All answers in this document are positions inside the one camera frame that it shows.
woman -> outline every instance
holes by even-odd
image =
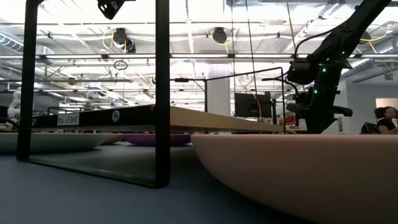
[[[378,108],[374,111],[377,118],[377,128],[381,134],[397,134],[398,128],[392,122],[396,118],[397,110],[393,107],[387,106],[385,108]]]

shelf label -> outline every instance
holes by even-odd
[[[57,126],[79,125],[79,113],[60,114],[58,115]]]

computer monitor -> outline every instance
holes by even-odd
[[[260,117],[259,104],[261,106],[261,116],[263,118],[272,117],[271,94],[257,95],[235,93],[235,116],[242,118]]]
[[[8,106],[0,106],[0,117],[7,118]]]

pink bowl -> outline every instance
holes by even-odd
[[[137,146],[155,146],[155,134],[126,134],[124,139]],[[191,142],[190,134],[171,134],[171,146],[184,146]]]

large tan bowl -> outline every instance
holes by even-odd
[[[235,191],[317,223],[398,223],[398,136],[193,135]]]
[[[115,144],[119,141],[123,140],[123,135],[122,134],[109,134],[108,137],[106,137],[106,140],[103,145],[110,145],[110,144]]]

